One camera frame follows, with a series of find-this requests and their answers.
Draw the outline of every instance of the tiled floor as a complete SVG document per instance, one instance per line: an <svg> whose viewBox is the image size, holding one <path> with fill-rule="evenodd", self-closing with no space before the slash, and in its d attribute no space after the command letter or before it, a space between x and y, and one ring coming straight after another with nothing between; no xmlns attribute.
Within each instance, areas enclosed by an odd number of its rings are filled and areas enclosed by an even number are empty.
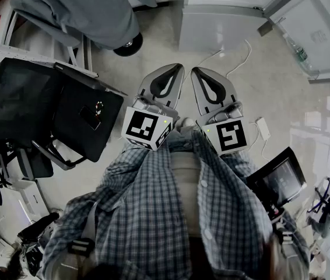
<svg viewBox="0 0 330 280"><path fill-rule="evenodd" d="M144 44L140 52L122 58L112 51L93 50L93 67L99 78L129 94L121 109L110 143L97 163L85 161L70 171L54 167L52 178L40 179L40 187L50 208L64 208L71 198L95 189L105 168L118 155L124 139L119 140L126 106L130 106L142 79L155 69L179 62L186 72L215 51L208 53L178 52L168 8L137 13ZM243 103L249 121L265 117L271 138L265 156L272 158L291 146L299 159L308 187L300 198L290 204L294 210L314 191L314 184L330 176L330 85L309 85L285 42L276 31L250 40L252 54L247 63L229 75ZM242 43L234 51L221 52L208 59L203 67L226 74L245 59L247 46ZM177 110L181 117L198 118L199 113L190 78L182 89ZM254 140L255 127L251 126ZM250 154L258 166L266 163L261 157L264 142L259 141ZM64 155L73 152L60 147ZM22 175L13 164L14 178Z"/></svg>

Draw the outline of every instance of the power adapter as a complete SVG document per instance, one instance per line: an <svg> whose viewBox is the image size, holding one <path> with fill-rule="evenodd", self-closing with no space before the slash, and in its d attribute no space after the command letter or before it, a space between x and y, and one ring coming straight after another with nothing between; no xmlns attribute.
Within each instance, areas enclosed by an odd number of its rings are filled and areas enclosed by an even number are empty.
<svg viewBox="0 0 330 280"><path fill-rule="evenodd" d="M270 138L271 134L269 132L269 128L268 125L266 124L265 119L263 117L260 117L259 119L256 120L256 123L259 129L259 133L261 134L261 138L264 141L267 141Z"/></svg>

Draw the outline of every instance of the white undershirt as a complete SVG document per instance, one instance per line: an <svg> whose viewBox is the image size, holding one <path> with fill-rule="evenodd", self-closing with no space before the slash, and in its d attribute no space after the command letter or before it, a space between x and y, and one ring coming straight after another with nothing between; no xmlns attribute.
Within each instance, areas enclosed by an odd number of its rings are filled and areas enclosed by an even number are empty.
<svg viewBox="0 0 330 280"><path fill-rule="evenodd" d="M200 237L197 200L200 160L193 152L172 152L170 159L182 200L188 235Z"/></svg>

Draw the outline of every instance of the plastic bottle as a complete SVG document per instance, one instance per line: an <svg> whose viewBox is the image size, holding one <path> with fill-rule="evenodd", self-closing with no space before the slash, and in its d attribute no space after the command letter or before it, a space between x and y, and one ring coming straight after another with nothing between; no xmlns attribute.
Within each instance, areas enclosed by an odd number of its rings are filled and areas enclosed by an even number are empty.
<svg viewBox="0 0 330 280"><path fill-rule="evenodd" d="M304 50L303 47L297 45L292 38L289 37L288 33L285 33L283 35L283 37L285 38L287 44L289 45L289 47L292 49L292 51L294 52L296 59L298 60L298 62L300 63L300 65L305 69L305 71L307 73L310 73L312 71L311 69L311 64L309 63L309 60L307 59L307 54Z"/></svg>

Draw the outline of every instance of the plaid shirt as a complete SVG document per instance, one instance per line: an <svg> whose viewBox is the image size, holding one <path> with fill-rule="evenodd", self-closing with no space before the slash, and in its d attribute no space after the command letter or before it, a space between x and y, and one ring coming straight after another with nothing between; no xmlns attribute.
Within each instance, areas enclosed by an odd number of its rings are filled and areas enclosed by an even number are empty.
<svg viewBox="0 0 330 280"><path fill-rule="evenodd" d="M155 152L127 144L107 168L95 192L69 201L43 255L47 265L80 238L96 201L98 264L118 267L121 279L188 279L189 240L170 152L193 151L201 163L199 224L208 261L217 279L261 279L270 220L245 178L255 166L245 152L218 157L199 129L192 138L171 135ZM287 220L295 222L286 214ZM289 230L295 231L292 225ZM304 239L295 242L308 264Z"/></svg>

